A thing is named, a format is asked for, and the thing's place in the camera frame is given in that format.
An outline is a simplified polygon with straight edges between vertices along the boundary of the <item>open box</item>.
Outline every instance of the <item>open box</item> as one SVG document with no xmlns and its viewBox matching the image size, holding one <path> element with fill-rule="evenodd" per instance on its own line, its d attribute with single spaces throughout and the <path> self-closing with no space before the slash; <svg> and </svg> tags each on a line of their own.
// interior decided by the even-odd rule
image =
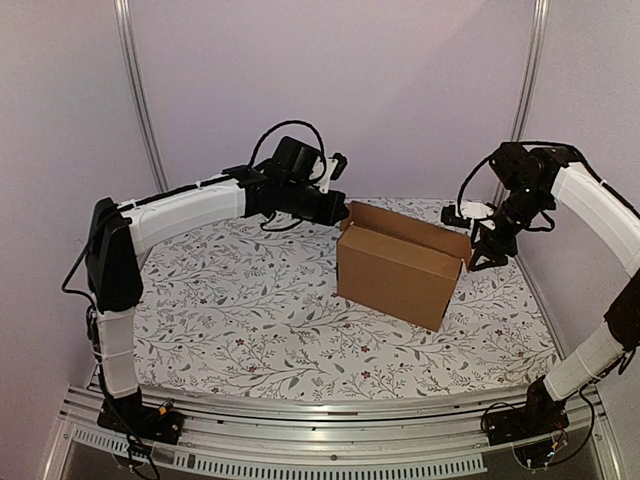
<svg viewBox="0 0 640 480">
<path fill-rule="evenodd" d="M 338 295 L 438 331 L 468 236 L 361 202 L 351 202 L 337 246 Z"/>
</svg>

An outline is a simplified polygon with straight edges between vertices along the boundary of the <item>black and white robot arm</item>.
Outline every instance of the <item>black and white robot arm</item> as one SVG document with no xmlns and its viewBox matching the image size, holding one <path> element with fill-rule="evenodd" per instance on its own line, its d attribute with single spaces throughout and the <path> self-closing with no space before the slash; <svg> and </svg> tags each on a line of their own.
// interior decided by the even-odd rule
<svg viewBox="0 0 640 480">
<path fill-rule="evenodd" d="M 99 201 L 94 209 L 84 259 L 95 309 L 89 337 L 100 364 L 105 395 L 98 424 L 123 433 L 176 443 L 182 416 L 169 405 L 142 405 L 134 369 L 133 318 L 143 292 L 140 268 L 150 250 L 176 235 L 211 223 L 277 212 L 296 220 L 334 225 L 348 216 L 345 194 L 329 189 L 346 159 L 284 137 L 273 157 L 239 166 L 193 185 L 140 201 Z"/>
<path fill-rule="evenodd" d="M 517 254 L 516 235 L 531 227 L 556 201 L 575 212 L 611 249 L 630 281 L 604 315 L 604 322 L 568 358 L 533 382 L 521 409 L 489 413 L 483 419 L 492 444 L 511 442 L 566 426 L 566 399 L 602 379 L 621 362 L 626 366 L 640 345 L 640 216 L 606 184 L 575 147 L 504 143 L 483 160 L 509 191 L 493 205 L 461 203 L 459 211 L 476 219 L 471 270 L 505 265 Z M 544 215 L 551 228 L 553 220 Z"/>
</svg>

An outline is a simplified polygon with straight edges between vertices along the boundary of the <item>floral pattern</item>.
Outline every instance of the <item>floral pattern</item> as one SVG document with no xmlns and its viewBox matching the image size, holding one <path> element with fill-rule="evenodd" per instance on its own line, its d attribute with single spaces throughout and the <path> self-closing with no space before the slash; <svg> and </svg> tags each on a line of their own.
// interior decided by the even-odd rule
<svg viewBox="0 0 640 480">
<path fill-rule="evenodd" d="M 445 202 L 372 199 L 439 223 Z M 236 219 L 157 246 L 134 325 L 143 383 L 307 401 L 529 383 L 557 361 L 515 262 L 463 272 L 437 333 L 335 295 L 335 227 Z M 276 225 L 290 219 L 280 218 Z"/>
</svg>

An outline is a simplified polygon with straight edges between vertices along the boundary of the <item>perforated metal strip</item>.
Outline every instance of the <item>perforated metal strip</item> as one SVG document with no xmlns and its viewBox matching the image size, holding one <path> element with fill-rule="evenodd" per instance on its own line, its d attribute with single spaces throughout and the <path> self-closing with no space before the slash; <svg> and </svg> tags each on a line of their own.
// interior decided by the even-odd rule
<svg viewBox="0 0 640 480">
<path fill-rule="evenodd" d="M 76 442 L 126 456 L 127 442 L 124 438 L 76 426 Z M 255 480 L 414 480 L 457 478 L 486 472 L 482 455 L 466 455 L 431 462 L 395 464 L 385 466 L 296 466 L 249 463 L 175 451 L 174 455 L 159 455 L 164 458 L 154 460 L 157 465 L 205 476 L 228 479 Z"/>
</svg>

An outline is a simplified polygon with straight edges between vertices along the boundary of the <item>purple-tinted wall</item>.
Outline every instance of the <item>purple-tinted wall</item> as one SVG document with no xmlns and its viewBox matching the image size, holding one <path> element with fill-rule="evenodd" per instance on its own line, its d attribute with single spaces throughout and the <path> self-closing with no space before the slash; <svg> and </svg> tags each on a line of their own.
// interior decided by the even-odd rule
<svg viewBox="0 0 640 480">
<path fill-rule="evenodd" d="M 453 197 L 508 138 L 534 2 L 133 2 L 173 186 L 248 161 L 287 118 L 317 125 L 350 196 Z M 307 132 L 290 133 L 312 141 Z M 276 139 L 265 144 L 271 154 Z M 490 197 L 480 176 L 472 196 Z"/>
<path fill-rule="evenodd" d="M 154 192 L 113 2 L 0 3 L 0 478 L 36 478 L 69 383 L 92 365 L 60 283 L 93 203 Z M 77 286 L 82 286 L 79 275 Z"/>
<path fill-rule="evenodd" d="M 575 144 L 600 176 L 640 206 L 640 3 L 551 2 L 526 136 Z M 602 321 L 627 278 L 606 246 L 565 208 L 551 234 L 520 251 L 571 351 Z M 627 478 L 640 478 L 640 370 L 599 386 Z"/>
</svg>

